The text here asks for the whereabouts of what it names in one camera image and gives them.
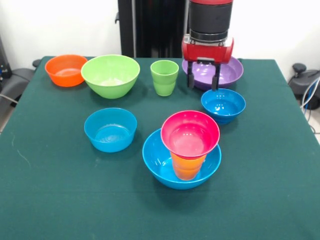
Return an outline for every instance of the pink bowl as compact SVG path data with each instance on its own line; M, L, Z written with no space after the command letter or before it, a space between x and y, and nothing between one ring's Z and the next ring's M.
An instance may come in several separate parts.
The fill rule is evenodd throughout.
M184 159L194 159L211 152L218 144L218 124L200 111L180 111L165 120L161 139L170 152Z

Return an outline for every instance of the green bowl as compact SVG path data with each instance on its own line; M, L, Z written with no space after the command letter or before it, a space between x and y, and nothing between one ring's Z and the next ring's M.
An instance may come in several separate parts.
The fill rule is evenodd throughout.
M106 99L118 99L135 85L140 73L139 64L128 56L103 55L87 61L81 75L88 86Z

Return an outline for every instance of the bowl rim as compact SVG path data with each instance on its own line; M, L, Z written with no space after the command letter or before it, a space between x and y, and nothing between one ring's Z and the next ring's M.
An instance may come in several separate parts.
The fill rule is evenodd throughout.
M214 125L216 126L216 128L218 129L218 137L217 137L217 140L216 140L216 144L213 145L213 147L209 148L207 151L205 151L204 153L201 153L201 154L198 154L198 155L188 155L188 156L182 156L180 154L178 154L176 151L172 151L172 149L170 147L167 146L167 144L165 143L164 139L163 139L163 128L164 128L164 125L166 124L166 122L172 118L173 116L175 115L178 115L178 114L181 114L181 113L185 113L185 112L192 112L192 113L197 113L197 114L201 114L201 115L204 115L206 118L209 118L210 120L213 121ZM165 145L165 147L172 153L174 153L175 155L177 155L178 157L185 157L185 158L199 158L199 157L202 157L203 155L206 155L208 153L210 153L219 143L219 140L220 140L220 136L221 136L221 133L220 133L220 128L219 128L219 125L217 124L217 122L212 118L210 117L208 114L202 112L202 111L196 111L196 110L183 110L183 111L178 111L172 115L170 115L169 117L166 118L166 120L164 121L164 123L162 124L161 126L161 140L163 142L163 144Z
M54 74L50 71L48 71L48 64L50 64L52 61L58 59L58 58L61 58L61 57L77 57L77 58L81 58L83 60L85 60L85 63L82 65L84 66L87 62L88 62L88 59L85 57L85 56L82 56L82 55L78 55L78 54L63 54L63 55L58 55L58 56L53 56L52 58L50 58L44 65L44 70L46 71L47 74L50 74L52 76L55 76L55 77L60 77L60 78L69 78L69 77L72 77L72 76L76 76L76 75L79 75L80 72L77 72L77 73L71 73L71 74L68 74L68 75L57 75L57 74Z
M241 68L241 70L240 70L240 72L239 72L239 73L240 73L240 74L239 74L239 77L236 77L234 80L229 81L229 82L219 83L219 87L220 87L220 88L223 88L223 87L225 87L225 86L230 86L230 85L234 84L235 82L237 82L237 81L243 76L243 74L244 74L244 72L245 72L244 65L243 65L242 62L239 60L239 59L241 59L241 58L237 58L237 57L231 56L231 59L232 59L233 61L235 61L236 64L238 64L238 65L240 66L240 68ZM185 69L184 69L184 62L187 62L187 63L188 63L188 61L186 61L185 59L183 59L183 60L182 60L182 63L181 63L181 66L182 66L182 69L183 69L184 73L187 74L187 72L186 72ZM205 86L209 86L209 85L210 85L209 83L206 83L206 82L197 80L196 77L194 77L194 84L195 84L195 85L197 85L197 84L198 84L198 85L205 85Z
M135 132L136 132L136 130L137 130L137 127L138 127L137 118L136 118L136 116L135 116L132 112L130 112L130 111L124 109L124 108L120 108L120 107L107 107L107 108L103 108L103 109L100 109L100 110L97 110L97 111L91 113L91 114L86 118L86 120L84 121L83 129L84 129L85 135L86 135L91 141L93 141L93 142L108 144L107 142L98 141L98 140L92 138L92 137L87 133L87 131L86 131L86 124L87 124L87 122L88 122L88 120L89 120L90 118L92 118L95 114L97 114L97 113L99 113L99 112L104 112L104 111L108 111L108 110L118 110L118 111L121 111L121 112L127 112L129 115L131 115L131 116L133 117L133 119L134 119L134 131L130 131L130 132L129 132L129 137L132 137L132 135L135 134Z
M211 110L209 110L209 109L206 107L206 105L204 104L204 99L203 99L205 95L208 95L208 94L210 94L211 92L213 92L213 90L210 89L210 90L206 91L204 94L202 94L202 96L201 96L201 104L202 104L202 106L204 107L204 109L205 109L206 111L208 111L209 113L211 113L211 114L213 114L213 115L215 115L215 116L217 116L217 117L234 117L234 116L237 116L237 115L241 114L241 113L245 110L245 108L246 108L246 106L247 106L247 102L246 102L245 98L244 98L240 93L238 93L238 92L236 92L236 91L233 91L233 90L231 90L231 89L228 89L228 88L219 88L218 91L219 91L219 90L223 90L223 91L230 92L230 93L234 93L235 95L238 95L238 96L243 100L243 102L244 102L243 108L242 108L240 111L238 111L237 113L229 114L229 115L226 115L226 114L217 114L217 113L215 113L215 112L212 112Z
M133 78L132 78L130 81L128 81L128 82L124 82L124 83L117 84L117 85L111 85L111 86L101 86L101 85L99 85L99 84L96 84L96 83L93 83L93 82L87 80L87 79L85 78L85 76L84 76L84 73L83 73L85 66L86 66L87 64L89 64L90 62L92 62L93 60L100 59L100 58L105 58L105 57L122 57L122 58L126 58L126 59L132 60L132 62L135 63L135 64L138 66L138 72L137 72L136 76L133 77ZM140 69L139 63L138 63L134 58L132 58L132 57L125 56L125 55L122 55L122 54L105 54L105 55L95 56L95 57L91 58L90 60L88 60L88 61L82 66L82 68L81 68L81 76L83 77L83 79L84 79L84 81L85 81L86 83L90 83L90 84L95 85L95 86L98 86L98 87L108 87L108 88L110 88L110 87L119 87L119 86L126 85L126 84L128 84L128 83L131 83L132 81L134 81L134 80L139 76L140 70L141 70L141 69Z
M189 181L183 181L183 182L181 182L181 181L168 180L168 179L162 177L161 175L157 174L156 172L154 172L154 171L151 169L151 167L149 166L149 164L146 162L145 147L146 147L146 143L148 142L148 140L149 140L153 135L157 134L158 132L160 132L160 136L161 136L161 128L159 128L159 129L157 129L156 131L154 131L153 133L151 133L151 134L146 138L146 140L144 141L143 147L142 147L142 158L143 158L144 164L146 165L146 167L149 169L149 171L150 171L153 175L156 175L158 178L160 178L160 179L162 179L162 180L164 180L164 181L170 182L170 183L184 184L184 185L185 185L185 184L195 184L195 183L201 182L201 181L203 181L203 180L205 180L205 179L208 179L208 178L210 178L210 177L218 170L218 168L219 168L219 166L220 166L220 164L221 164L221 159L222 159L222 152L221 152L221 148L220 148L219 144L217 144L217 145L213 148L213 150L214 150L215 148L218 148L218 153L219 153L218 164L217 164L217 166L213 169L213 171L212 171L210 174L208 174L207 176L205 176L205 177L202 177L202 178L197 179L197 180L189 180Z

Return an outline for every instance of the green cup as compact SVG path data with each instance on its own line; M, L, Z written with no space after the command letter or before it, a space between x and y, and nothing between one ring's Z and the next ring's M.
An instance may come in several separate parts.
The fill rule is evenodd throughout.
M150 69L156 94L170 96L176 86L179 65L174 61L159 60L152 63Z

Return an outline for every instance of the white wall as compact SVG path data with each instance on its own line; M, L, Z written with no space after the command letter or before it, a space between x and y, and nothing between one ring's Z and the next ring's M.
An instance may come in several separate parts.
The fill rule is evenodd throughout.
M47 55L120 54L117 0L2 0L0 35L11 67ZM234 0L234 56L276 59L284 76L302 62L320 69L320 1Z

